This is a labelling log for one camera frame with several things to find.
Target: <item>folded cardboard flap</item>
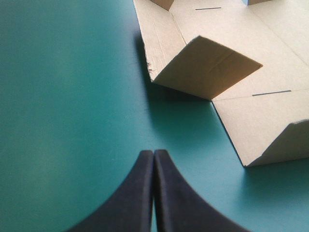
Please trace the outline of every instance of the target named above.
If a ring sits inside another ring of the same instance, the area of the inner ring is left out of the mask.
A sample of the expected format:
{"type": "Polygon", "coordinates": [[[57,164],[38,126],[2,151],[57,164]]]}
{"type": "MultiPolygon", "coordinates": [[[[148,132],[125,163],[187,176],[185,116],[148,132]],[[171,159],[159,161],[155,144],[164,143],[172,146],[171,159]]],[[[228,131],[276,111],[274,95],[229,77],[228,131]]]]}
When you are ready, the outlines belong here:
{"type": "Polygon", "coordinates": [[[151,0],[151,1],[166,10],[169,10],[174,2],[174,0],[151,0]]]}
{"type": "Polygon", "coordinates": [[[158,75],[155,83],[212,100],[262,65],[198,36],[158,75]]]}
{"type": "Polygon", "coordinates": [[[212,100],[244,166],[309,157],[307,0],[133,1],[151,81],[212,100]]]}
{"type": "Polygon", "coordinates": [[[248,5],[257,4],[264,1],[270,1],[270,0],[248,0],[248,5]]]}
{"type": "Polygon", "coordinates": [[[261,157],[248,166],[302,159],[309,156],[309,119],[289,124],[261,157]]]}

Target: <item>teal surface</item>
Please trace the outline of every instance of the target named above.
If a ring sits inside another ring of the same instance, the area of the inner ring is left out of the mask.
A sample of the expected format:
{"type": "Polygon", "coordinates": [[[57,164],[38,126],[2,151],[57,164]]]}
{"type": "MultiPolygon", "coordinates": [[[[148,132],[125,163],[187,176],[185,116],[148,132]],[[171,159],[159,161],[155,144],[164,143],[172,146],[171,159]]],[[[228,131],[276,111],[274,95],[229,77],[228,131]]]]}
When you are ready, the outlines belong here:
{"type": "Polygon", "coordinates": [[[131,0],[0,0],[1,232],[68,229],[156,148],[242,226],[309,231],[309,160],[244,169],[210,102],[150,83],[131,0]]]}

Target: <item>cardboard box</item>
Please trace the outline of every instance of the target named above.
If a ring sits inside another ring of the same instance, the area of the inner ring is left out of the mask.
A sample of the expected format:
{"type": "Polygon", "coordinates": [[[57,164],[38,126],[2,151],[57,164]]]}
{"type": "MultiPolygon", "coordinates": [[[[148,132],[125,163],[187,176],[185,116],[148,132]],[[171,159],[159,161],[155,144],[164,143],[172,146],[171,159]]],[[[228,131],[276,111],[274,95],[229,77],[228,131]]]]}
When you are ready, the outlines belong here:
{"type": "Polygon", "coordinates": [[[134,4],[151,81],[213,101],[244,166],[309,157],[307,0],[134,4]]]}

